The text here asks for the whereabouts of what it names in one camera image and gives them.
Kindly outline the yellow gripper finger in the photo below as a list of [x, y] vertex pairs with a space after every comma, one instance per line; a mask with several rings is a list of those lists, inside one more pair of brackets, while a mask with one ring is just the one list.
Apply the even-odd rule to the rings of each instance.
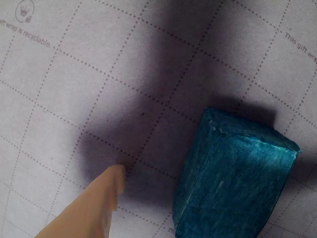
[[125, 189], [125, 167], [113, 165], [94, 179], [38, 238], [107, 238], [112, 212]]

